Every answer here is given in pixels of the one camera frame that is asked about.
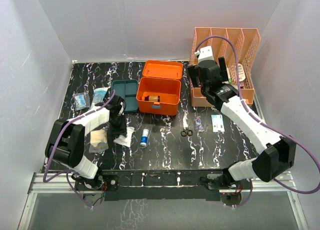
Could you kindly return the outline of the white blue small bottle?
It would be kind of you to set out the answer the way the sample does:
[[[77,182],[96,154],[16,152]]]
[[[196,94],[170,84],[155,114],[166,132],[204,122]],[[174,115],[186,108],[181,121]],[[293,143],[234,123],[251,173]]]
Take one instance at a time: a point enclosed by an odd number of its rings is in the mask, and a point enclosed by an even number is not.
[[[142,136],[141,136],[141,139],[140,139],[140,146],[142,148],[145,148],[147,146],[149,134],[150,134],[150,130],[149,129],[147,129],[147,128],[143,129]]]

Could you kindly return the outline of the light blue long packet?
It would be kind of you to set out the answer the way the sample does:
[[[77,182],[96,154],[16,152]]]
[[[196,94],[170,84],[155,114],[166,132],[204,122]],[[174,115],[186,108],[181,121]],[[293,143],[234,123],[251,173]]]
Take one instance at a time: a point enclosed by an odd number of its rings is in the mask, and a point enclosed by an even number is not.
[[[92,109],[94,106],[96,106],[99,103],[102,103],[106,93],[108,92],[108,87],[100,87],[100,88],[95,88],[93,91],[93,96],[92,96],[92,103],[90,108]]]

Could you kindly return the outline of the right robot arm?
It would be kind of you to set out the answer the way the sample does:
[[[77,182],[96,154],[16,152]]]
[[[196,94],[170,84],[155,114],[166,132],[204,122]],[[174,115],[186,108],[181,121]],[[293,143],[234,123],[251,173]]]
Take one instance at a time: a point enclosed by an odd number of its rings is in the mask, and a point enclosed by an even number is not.
[[[222,175],[215,178],[221,186],[235,188],[245,179],[259,178],[269,182],[294,165],[296,144],[279,133],[263,126],[263,121],[240,98],[239,91],[229,83],[225,59],[218,62],[203,60],[187,67],[194,87],[200,87],[206,100],[231,119],[255,147],[258,156],[238,161],[223,169]]]

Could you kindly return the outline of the brown bottle orange cap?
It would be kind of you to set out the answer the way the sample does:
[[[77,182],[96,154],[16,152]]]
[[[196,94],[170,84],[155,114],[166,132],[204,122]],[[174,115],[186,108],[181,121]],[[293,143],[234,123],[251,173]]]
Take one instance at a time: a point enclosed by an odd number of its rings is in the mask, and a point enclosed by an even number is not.
[[[146,102],[156,102],[159,103],[160,102],[160,96],[159,95],[146,95],[142,97],[143,101]]]

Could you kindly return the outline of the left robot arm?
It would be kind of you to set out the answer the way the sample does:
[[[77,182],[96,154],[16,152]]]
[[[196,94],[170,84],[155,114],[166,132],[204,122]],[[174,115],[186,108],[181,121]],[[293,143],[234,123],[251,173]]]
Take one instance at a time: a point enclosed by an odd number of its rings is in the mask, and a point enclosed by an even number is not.
[[[53,179],[47,178],[47,174],[51,163],[55,161],[67,167],[65,172],[73,173],[72,178],[78,183],[93,190],[100,189],[103,185],[103,172],[84,155],[85,137],[104,124],[109,125],[107,140],[126,136],[125,109],[125,100],[112,94],[106,103],[99,103],[78,117],[56,120],[45,148],[48,161],[43,182]]]

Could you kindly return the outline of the white gauze pad pack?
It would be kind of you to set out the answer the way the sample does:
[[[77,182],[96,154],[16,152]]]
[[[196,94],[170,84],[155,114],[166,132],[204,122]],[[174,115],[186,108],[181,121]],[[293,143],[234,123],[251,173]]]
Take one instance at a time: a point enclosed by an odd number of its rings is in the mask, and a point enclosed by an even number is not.
[[[126,128],[126,136],[120,134],[119,137],[116,138],[113,142],[115,144],[130,148],[131,142],[132,142],[132,135],[133,135],[134,131],[135,131],[134,127],[128,126]]]

